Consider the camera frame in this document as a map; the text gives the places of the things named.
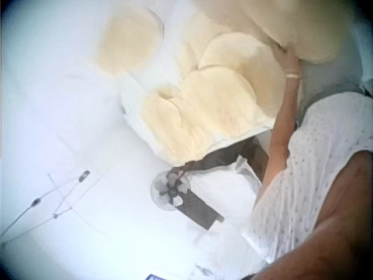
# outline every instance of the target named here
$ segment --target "person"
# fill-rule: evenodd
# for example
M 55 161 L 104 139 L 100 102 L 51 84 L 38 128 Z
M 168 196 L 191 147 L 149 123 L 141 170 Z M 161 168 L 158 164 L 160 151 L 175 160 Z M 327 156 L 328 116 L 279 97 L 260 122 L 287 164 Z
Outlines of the person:
M 246 279 L 351 279 L 371 257 L 373 100 L 348 81 L 298 108 L 301 63 L 291 46 L 272 50 L 286 89 L 243 232 L 269 265 Z

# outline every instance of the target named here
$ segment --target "hand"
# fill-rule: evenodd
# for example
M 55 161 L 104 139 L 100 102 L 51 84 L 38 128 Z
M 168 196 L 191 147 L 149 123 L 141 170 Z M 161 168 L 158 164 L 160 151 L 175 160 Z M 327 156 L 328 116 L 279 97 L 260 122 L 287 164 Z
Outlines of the hand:
M 285 50 L 283 47 L 273 42 L 271 44 L 271 49 L 273 52 L 273 56 L 280 64 L 285 74 L 296 74 L 299 76 L 301 75 L 299 59 L 295 54 L 293 46 L 289 46 L 287 50 Z

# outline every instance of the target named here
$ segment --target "white wall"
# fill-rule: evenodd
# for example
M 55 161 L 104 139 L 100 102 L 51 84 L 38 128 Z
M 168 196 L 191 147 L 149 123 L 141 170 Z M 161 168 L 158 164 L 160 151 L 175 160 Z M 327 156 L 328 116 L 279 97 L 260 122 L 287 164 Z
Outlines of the white wall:
M 110 6 L 105 1 L 18 1 L 2 18 L 2 230 L 32 200 L 90 170 L 74 207 L 2 250 L 17 279 L 185 279 L 200 234 L 150 198 L 170 167 L 127 126 L 115 82 L 92 64 Z M 66 194 L 68 185 L 62 193 Z M 3 241 L 49 218 L 55 192 Z

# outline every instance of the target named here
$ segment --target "hospital bracelet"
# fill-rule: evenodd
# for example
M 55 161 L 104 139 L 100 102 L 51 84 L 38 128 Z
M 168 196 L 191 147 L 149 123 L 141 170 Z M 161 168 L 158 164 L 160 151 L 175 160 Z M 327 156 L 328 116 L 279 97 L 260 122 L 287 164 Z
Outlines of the hospital bracelet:
M 299 79 L 299 75 L 298 74 L 286 74 L 286 78 L 287 79 Z

